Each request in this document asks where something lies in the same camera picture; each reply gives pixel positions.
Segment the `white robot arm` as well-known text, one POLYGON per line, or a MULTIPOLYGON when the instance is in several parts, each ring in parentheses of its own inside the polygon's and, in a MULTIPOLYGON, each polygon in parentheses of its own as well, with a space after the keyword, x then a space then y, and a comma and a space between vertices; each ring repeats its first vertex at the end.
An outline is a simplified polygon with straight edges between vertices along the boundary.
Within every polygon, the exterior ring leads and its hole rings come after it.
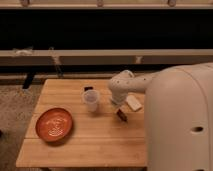
POLYGON ((179 65, 108 82, 111 101, 143 93, 148 171, 213 171, 213 62, 179 65))

